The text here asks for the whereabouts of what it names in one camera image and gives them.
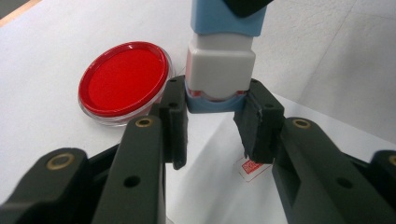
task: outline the blue object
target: blue object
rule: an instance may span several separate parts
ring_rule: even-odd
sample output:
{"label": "blue object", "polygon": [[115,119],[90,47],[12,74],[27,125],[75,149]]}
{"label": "blue object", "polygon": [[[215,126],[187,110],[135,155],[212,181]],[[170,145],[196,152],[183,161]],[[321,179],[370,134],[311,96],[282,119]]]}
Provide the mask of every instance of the blue object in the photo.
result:
{"label": "blue object", "polygon": [[187,84],[186,93],[187,107],[192,114],[242,111],[245,106],[245,94],[235,95],[233,98],[226,101],[212,102],[202,96],[191,96]]}
{"label": "blue object", "polygon": [[235,16],[222,0],[192,0],[191,28],[198,35],[238,33],[259,36],[266,7],[246,18]]}

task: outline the red petri dish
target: red petri dish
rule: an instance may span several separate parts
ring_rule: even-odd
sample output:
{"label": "red petri dish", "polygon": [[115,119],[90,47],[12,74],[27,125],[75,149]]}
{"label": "red petri dish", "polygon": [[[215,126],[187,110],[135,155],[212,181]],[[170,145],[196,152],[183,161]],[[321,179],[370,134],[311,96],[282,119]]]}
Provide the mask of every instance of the red petri dish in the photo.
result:
{"label": "red petri dish", "polygon": [[100,55],[85,71],[78,87],[82,110],[107,125],[122,125],[145,114],[161,100],[173,76],[166,52],[148,42],[130,42]]}

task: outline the table surface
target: table surface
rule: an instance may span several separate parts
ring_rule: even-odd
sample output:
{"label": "table surface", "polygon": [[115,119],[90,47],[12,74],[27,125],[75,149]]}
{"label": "table surface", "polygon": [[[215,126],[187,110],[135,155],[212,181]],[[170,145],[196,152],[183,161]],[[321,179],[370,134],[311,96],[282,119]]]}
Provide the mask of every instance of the table surface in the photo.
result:
{"label": "table surface", "polygon": [[[312,119],[365,161],[396,148],[396,4],[381,4],[278,0],[252,47],[253,76],[287,117]],[[183,74],[190,14],[191,1],[182,0],[43,0],[1,27],[0,202],[54,149],[93,156],[117,144],[124,128],[100,125],[79,108],[82,74],[107,49],[138,40],[165,49]],[[243,149],[232,114],[189,116],[188,165],[167,166],[170,219],[286,222],[271,172],[247,183],[233,168]]]}

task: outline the small label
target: small label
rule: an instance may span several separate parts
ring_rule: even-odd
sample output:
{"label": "small label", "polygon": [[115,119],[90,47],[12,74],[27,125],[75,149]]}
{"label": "small label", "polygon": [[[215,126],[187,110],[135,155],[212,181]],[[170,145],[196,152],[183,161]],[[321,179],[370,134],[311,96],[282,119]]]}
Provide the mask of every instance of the small label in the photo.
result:
{"label": "small label", "polygon": [[244,168],[244,171],[250,175],[253,171],[259,169],[263,164],[260,163],[255,163],[254,161],[246,161],[244,164],[242,164],[242,168]]}
{"label": "small label", "polygon": [[245,181],[250,182],[258,175],[264,173],[265,170],[271,167],[271,164],[256,163],[249,159],[241,158],[234,164],[234,167]]}

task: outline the petri dish lid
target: petri dish lid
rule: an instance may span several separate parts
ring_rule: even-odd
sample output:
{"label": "petri dish lid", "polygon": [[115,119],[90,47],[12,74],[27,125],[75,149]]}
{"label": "petri dish lid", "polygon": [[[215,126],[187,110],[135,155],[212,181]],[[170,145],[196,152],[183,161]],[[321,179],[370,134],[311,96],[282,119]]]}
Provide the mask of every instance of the petri dish lid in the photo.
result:
{"label": "petri dish lid", "polygon": [[117,117],[139,109],[156,96],[168,76],[163,50],[148,42],[129,42],[100,55],[78,87],[81,104],[100,117]]}

